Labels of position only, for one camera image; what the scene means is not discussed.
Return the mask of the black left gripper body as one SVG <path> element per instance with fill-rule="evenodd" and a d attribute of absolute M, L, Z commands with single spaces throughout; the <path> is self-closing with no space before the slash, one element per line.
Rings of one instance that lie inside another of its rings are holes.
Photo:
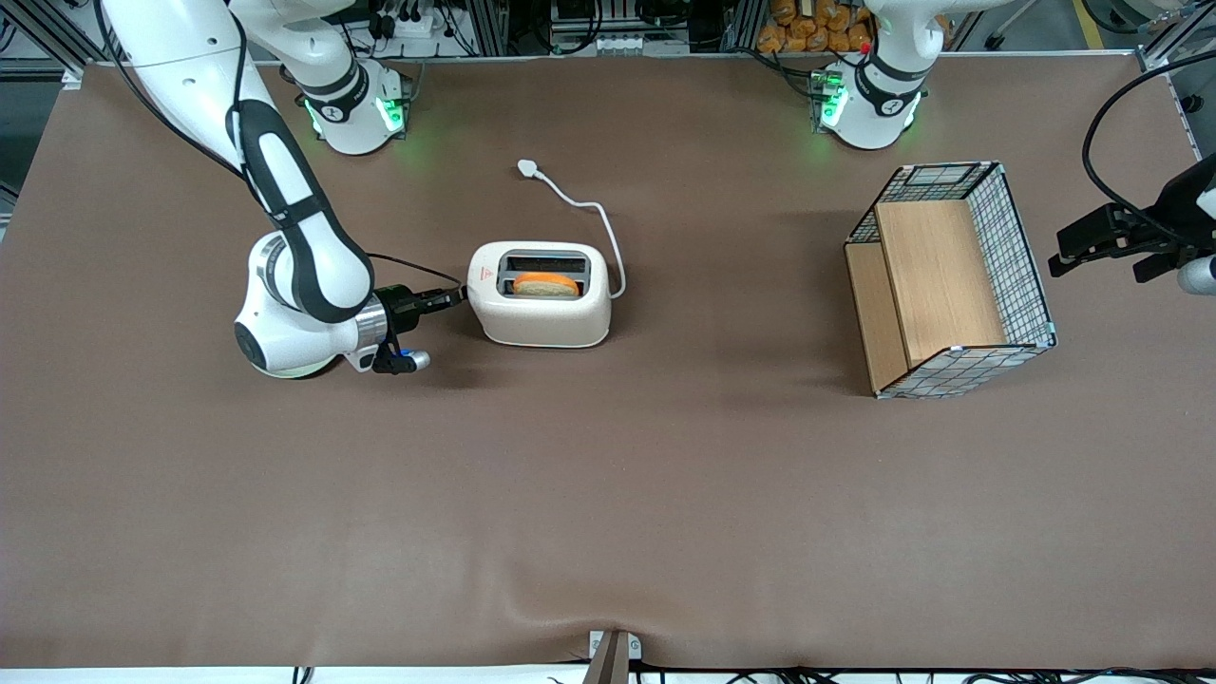
<path fill-rule="evenodd" d="M 1165 183 L 1152 215 L 1199 256 L 1215 251 L 1215 156 L 1207 155 Z"/>

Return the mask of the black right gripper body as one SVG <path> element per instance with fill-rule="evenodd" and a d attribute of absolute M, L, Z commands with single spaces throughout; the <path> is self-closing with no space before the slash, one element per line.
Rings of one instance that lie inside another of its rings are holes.
<path fill-rule="evenodd" d="M 378 288 L 378 299 L 384 309 L 389 336 L 411 333 L 428 308 L 426 299 L 405 285 Z"/>

